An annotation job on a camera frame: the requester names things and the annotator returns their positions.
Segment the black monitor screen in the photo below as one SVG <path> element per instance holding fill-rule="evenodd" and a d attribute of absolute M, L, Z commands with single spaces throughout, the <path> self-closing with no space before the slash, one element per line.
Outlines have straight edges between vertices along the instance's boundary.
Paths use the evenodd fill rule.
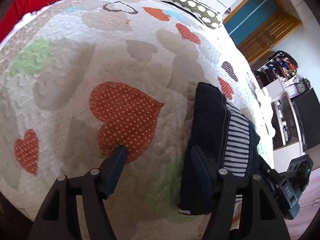
<path fill-rule="evenodd" d="M 313 88 L 292 100 L 296 111 L 303 149 L 309 150 L 319 144 L 319 100 Z"/>

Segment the heart patterned quilt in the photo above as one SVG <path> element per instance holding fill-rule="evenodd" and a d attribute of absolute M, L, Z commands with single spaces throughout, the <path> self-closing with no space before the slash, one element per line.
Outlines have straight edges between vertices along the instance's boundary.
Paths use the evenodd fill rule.
<path fill-rule="evenodd" d="M 199 82 L 267 134 L 266 98 L 224 25 L 159 0 L 64 0 L 1 49 L 1 193 L 29 221 L 60 174 L 83 175 L 119 144 L 129 155 L 105 202 L 118 239 L 197 239 L 180 214 Z"/>

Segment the olive white-dotted bolster pillow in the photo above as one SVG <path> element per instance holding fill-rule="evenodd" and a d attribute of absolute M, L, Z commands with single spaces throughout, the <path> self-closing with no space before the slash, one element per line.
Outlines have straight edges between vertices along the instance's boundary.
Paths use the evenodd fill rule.
<path fill-rule="evenodd" d="M 213 8 L 199 2 L 198 0 L 159 0 L 172 5 L 190 13 L 198 21 L 211 29 L 219 28 L 223 25 L 223 19 L 219 12 Z"/>

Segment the teal door curtain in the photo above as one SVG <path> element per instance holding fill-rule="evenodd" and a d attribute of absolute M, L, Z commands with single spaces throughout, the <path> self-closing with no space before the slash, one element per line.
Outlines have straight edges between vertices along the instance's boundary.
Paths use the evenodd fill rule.
<path fill-rule="evenodd" d="M 225 29 L 237 46 L 277 10 L 273 0 L 249 0 L 224 24 Z"/>

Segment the small clock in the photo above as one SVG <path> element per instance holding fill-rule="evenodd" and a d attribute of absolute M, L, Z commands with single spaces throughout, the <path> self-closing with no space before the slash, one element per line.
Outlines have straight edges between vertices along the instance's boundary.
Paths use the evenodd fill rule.
<path fill-rule="evenodd" d="M 301 79 L 298 83 L 296 83 L 296 89 L 299 94 L 303 94 L 307 92 L 311 88 L 310 81 L 308 79 Z"/>

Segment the pink drawer cabinet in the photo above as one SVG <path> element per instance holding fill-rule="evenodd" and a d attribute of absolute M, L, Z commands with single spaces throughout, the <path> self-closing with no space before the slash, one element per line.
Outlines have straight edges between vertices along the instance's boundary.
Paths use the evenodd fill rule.
<path fill-rule="evenodd" d="M 299 200 L 298 225 L 302 226 L 303 230 L 306 230 L 316 215 L 319 209 L 319 198 L 319 168 L 317 168 L 311 172 L 309 184 Z"/>

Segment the navy striped child pants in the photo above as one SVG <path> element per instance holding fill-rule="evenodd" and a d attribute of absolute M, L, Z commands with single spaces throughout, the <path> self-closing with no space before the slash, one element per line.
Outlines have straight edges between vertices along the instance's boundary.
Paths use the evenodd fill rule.
<path fill-rule="evenodd" d="M 200 82 L 196 88 L 191 136 L 184 155 L 179 212 L 184 215 L 211 213 L 211 193 L 203 189 L 193 164 L 194 146 L 219 168 L 237 177 L 249 177 L 258 166 L 257 145 L 260 141 L 253 123 L 228 102 L 215 86 Z"/>

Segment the wooden door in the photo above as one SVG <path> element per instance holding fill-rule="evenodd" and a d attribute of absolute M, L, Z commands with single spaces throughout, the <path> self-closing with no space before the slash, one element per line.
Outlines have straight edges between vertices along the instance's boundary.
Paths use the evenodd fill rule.
<path fill-rule="evenodd" d="M 248 1 L 242 1 L 224 19 L 223 24 L 227 23 Z M 250 64 L 263 57 L 274 46 L 302 25 L 302 21 L 291 0 L 273 1 L 276 3 L 278 10 L 243 42 L 236 46 Z"/>

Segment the clutter on shelf top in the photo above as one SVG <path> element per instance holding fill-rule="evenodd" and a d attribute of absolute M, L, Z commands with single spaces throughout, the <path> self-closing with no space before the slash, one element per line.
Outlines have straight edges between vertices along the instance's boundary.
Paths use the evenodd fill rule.
<path fill-rule="evenodd" d="M 266 87 L 279 79 L 284 87 L 299 82 L 297 75 L 298 63 L 287 52 L 276 51 L 268 61 L 253 71 L 254 76 L 261 88 Z"/>

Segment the white shelf unit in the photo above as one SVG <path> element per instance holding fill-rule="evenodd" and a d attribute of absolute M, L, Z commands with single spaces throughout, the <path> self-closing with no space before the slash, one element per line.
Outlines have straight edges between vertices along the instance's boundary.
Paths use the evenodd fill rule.
<path fill-rule="evenodd" d="M 258 144 L 258 153 L 277 172 L 285 172 L 292 159 L 304 155 L 297 113 L 280 79 L 263 87 L 263 121 L 267 130 Z"/>

